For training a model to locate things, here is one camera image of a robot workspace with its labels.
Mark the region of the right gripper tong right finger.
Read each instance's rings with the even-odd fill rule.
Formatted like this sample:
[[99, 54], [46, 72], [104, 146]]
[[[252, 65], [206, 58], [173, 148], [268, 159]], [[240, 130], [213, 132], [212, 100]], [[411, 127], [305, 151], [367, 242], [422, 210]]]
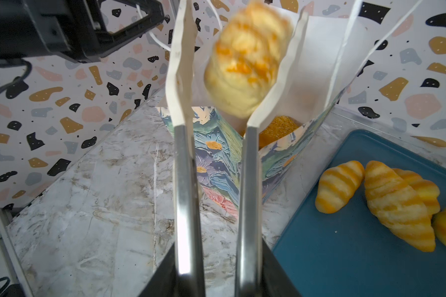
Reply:
[[278, 106], [284, 101], [301, 57], [307, 31], [308, 12], [302, 10], [294, 26], [285, 57], [279, 66], [276, 83], [247, 121], [243, 143], [240, 180], [239, 233], [235, 296], [260, 297], [262, 294], [263, 239], [261, 213], [261, 157], [259, 133], [272, 122]]

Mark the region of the small striped croissant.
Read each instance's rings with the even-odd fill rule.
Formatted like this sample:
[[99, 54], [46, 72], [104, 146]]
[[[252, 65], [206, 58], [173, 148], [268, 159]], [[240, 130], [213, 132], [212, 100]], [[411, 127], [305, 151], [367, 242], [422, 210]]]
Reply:
[[348, 204], [365, 177], [365, 169], [358, 161], [349, 161], [323, 172], [318, 181], [316, 209], [323, 214], [334, 214]]

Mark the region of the white floral paper bag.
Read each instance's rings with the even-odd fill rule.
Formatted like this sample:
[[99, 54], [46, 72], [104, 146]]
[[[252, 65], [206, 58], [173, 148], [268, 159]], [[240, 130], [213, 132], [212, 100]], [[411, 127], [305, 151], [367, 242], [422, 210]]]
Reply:
[[[307, 31], [293, 82], [279, 104], [276, 116], [288, 116], [301, 126], [279, 139], [277, 147], [259, 150], [261, 157], [261, 202], [280, 184], [291, 162], [310, 142], [345, 88], [360, 73], [369, 56], [377, 49], [367, 39], [361, 15], [370, 8], [356, 1], [348, 18], [337, 19], [308, 15]], [[293, 26], [299, 14], [277, 9]], [[209, 106], [209, 94], [203, 85], [203, 65], [209, 60], [210, 47], [194, 52], [192, 110], [193, 137], [198, 193], [223, 205], [240, 207], [242, 151], [245, 136], [237, 133], [238, 122]], [[157, 107], [173, 135], [166, 94]]]

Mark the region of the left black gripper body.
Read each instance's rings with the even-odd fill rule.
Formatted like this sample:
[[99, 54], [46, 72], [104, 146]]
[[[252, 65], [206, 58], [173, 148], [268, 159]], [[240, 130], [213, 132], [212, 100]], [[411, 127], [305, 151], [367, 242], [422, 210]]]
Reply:
[[0, 66], [40, 56], [96, 63], [164, 21], [158, 1], [125, 4], [146, 15], [111, 33], [101, 1], [0, 1]]

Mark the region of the braided twist bread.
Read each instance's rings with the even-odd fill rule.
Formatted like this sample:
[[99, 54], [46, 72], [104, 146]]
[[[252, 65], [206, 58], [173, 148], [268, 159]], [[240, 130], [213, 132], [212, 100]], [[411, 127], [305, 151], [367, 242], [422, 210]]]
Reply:
[[251, 2], [222, 30], [204, 72], [214, 106], [247, 119], [275, 84], [293, 33], [291, 21], [270, 6]]

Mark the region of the large sesame bread loaf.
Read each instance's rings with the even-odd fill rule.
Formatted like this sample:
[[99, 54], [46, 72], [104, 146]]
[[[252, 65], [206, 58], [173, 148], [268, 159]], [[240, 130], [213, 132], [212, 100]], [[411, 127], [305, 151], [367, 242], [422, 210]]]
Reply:
[[297, 130], [301, 125], [288, 116], [276, 116], [272, 122], [261, 132], [258, 132], [258, 149], [263, 150], [268, 147], [273, 150], [277, 147], [277, 141]]

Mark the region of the large striped croissant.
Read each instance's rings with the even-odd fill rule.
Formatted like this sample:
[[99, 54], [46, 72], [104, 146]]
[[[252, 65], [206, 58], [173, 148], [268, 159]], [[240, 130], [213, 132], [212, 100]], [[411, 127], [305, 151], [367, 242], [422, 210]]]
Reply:
[[373, 160], [365, 168], [364, 188], [367, 206], [383, 226], [422, 252], [435, 250], [427, 207], [407, 181], [386, 164]]

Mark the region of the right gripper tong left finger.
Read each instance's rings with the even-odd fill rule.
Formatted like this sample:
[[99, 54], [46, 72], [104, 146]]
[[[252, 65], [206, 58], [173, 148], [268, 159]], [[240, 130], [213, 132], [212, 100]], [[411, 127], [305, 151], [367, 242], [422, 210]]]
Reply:
[[205, 295], [203, 244], [193, 137], [192, 82], [197, 29], [191, 1], [178, 5], [166, 80], [173, 126], [176, 295]]

